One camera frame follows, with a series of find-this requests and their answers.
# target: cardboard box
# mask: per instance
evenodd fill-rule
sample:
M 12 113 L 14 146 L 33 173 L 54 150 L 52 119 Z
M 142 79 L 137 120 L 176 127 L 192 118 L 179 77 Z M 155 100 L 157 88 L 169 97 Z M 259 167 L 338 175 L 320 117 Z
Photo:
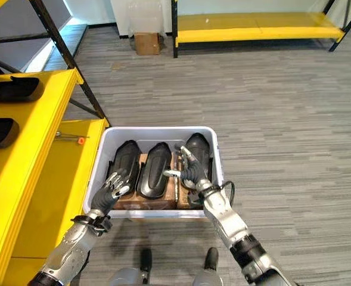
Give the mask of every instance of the cardboard box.
M 159 55 L 158 33 L 134 34 L 137 55 Z
M 173 166 L 174 156 L 172 155 L 171 166 Z M 141 154 L 139 158 L 139 165 L 145 163 L 147 154 Z M 129 195 L 123 195 L 114 205 L 115 210 L 174 210 L 175 203 L 175 186 L 174 178 L 169 178 L 166 186 L 166 192 L 162 198 L 156 200 L 149 200 L 137 194 L 134 190 Z

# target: yellow metal shelving unit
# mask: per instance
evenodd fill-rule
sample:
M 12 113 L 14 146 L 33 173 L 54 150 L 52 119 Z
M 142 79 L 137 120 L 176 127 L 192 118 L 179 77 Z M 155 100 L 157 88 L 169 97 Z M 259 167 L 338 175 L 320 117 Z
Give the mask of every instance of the yellow metal shelving unit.
M 178 15 L 178 0 L 172 0 L 173 56 L 182 43 L 225 42 L 273 39 L 334 39 L 334 51 L 351 29 L 336 27 L 327 17 L 335 0 L 328 0 L 318 13 L 229 13 Z
M 0 61 L 0 67 L 12 72 L 0 69 L 0 81 L 33 76 L 44 84 L 37 101 L 0 103 L 0 117 L 10 117 L 20 127 L 16 141 L 0 149 L 0 285 L 26 285 L 60 242 L 70 219 L 81 214 L 101 134 L 109 126 L 44 3 L 29 2 L 46 33 L 2 38 L 0 43 L 51 38 L 69 69 L 26 74 Z M 94 109 L 70 98 L 76 85 Z M 61 122 L 69 102 L 100 119 Z M 85 143 L 56 141 L 57 130 L 85 136 Z
M 54 141 L 35 187 L 3 285 L 26 285 L 81 214 L 105 119 L 62 122 L 59 130 L 87 136 L 84 145 Z

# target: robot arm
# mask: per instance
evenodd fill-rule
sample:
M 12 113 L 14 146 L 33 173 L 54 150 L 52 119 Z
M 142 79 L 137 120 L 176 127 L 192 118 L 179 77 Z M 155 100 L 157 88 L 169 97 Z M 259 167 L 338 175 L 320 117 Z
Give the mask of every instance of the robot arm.
M 29 282 L 29 286 L 67 285 L 85 267 L 89 251 L 100 236 L 111 228 L 107 213 L 129 191 L 126 183 L 123 172 L 115 172 L 105 181 L 92 200 L 91 210 L 84 216 L 72 219 L 74 224 Z
M 167 170 L 164 171 L 164 175 L 179 176 L 195 183 L 197 198 L 203 204 L 204 214 L 213 222 L 218 235 L 239 264 L 247 282 L 268 286 L 296 286 L 297 284 L 250 233 L 237 212 L 233 211 L 221 187 L 208 180 L 195 156 L 183 146 L 180 149 L 188 160 L 189 168 L 181 172 Z M 190 195 L 188 199 L 190 204 L 197 203 Z

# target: black metal frame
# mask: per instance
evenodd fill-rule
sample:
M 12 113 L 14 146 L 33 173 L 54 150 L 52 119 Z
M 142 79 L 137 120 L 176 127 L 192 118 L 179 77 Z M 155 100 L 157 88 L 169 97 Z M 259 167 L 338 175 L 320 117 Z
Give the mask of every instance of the black metal frame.
M 45 38 L 49 38 L 48 33 L 40 33 L 40 34 L 21 35 L 21 36 L 15 36 L 15 37 L 0 38 L 0 43 L 11 43 L 11 42 L 18 42 L 18 41 L 26 41 L 26 40 L 45 39 Z
M 6 43 L 6 42 L 15 42 L 15 41 L 24 41 L 24 40 L 31 40 L 31 39 L 42 39 L 42 38 L 51 38 L 53 43 L 55 44 L 56 48 L 60 52 L 61 56 L 63 57 L 64 61 L 68 65 L 69 69 L 74 69 L 76 68 L 83 79 L 83 83 L 80 85 L 82 90 L 84 91 L 87 99 L 89 102 L 92 104 L 93 109 L 79 103 L 76 100 L 70 99 L 70 103 L 74 104 L 75 106 L 103 119 L 105 118 L 109 125 L 110 122 L 108 118 L 105 115 L 105 112 L 102 110 L 100 104 L 98 103 L 95 95 L 93 94 L 91 88 L 89 87 L 88 83 L 86 82 L 84 75 L 80 71 L 79 66 L 76 64 L 76 61 L 74 60 L 73 56 L 71 55 L 70 51 L 68 50 L 67 45 L 63 41 L 59 31 L 56 28 L 55 23 L 53 22 L 49 12 L 47 11 L 44 3 L 42 0 L 29 0 L 29 2 L 32 5 L 32 8 L 35 10 L 36 14 L 38 15 L 40 21 L 42 22 L 46 33 L 41 33 L 41 34 L 36 34 L 36 35 L 23 35 L 23 36 L 16 36 L 16 37 L 11 37 L 11 38 L 0 38 L 0 43 Z M 12 73 L 19 73 L 17 69 L 3 63 L 0 61 L 0 67 L 3 69 L 6 69 Z
M 326 11 L 326 13 L 329 11 L 330 7 L 332 6 L 333 3 L 331 3 L 331 5 L 328 7 L 328 10 Z M 349 16 L 349 10 L 350 10 L 350 2 L 347 2 L 347 5 L 346 5 L 346 14 L 345 14 L 345 23 L 344 23 L 344 27 L 342 28 L 342 31 L 344 31 L 344 35 L 338 39 L 332 46 L 331 48 L 329 49 L 329 52 L 333 52 L 337 47 L 338 45 L 342 42 L 342 40 L 344 39 L 344 37 L 346 37 L 347 33 L 350 31 L 351 29 L 351 20 L 349 22 L 349 24 L 346 25 L 346 22 L 347 22 L 347 18 Z
M 322 11 L 322 13 L 324 13 L 325 15 L 328 14 L 328 12 L 329 12 L 331 6 L 333 6 L 333 4 L 334 4 L 335 1 L 336 1 L 336 0 L 329 0 L 329 1 L 326 3 L 326 6 L 325 6 L 324 10 Z
M 173 36 L 173 57 L 178 57 L 178 0 L 171 0 L 171 24 Z

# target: black cable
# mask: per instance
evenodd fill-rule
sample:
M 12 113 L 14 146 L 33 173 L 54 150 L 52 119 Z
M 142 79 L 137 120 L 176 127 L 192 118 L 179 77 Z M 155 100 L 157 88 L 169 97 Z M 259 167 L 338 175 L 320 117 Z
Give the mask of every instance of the black cable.
M 220 189 L 223 189 L 228 184 L 231 184 L 231 193 L 229 195 L 229 204 L 232 207 L 232 204 L 234 203 L 234 198 L 235 198 L 235 184 L 232 181 L 226 181 L 223 183 L 223 185 L 220 186 Z

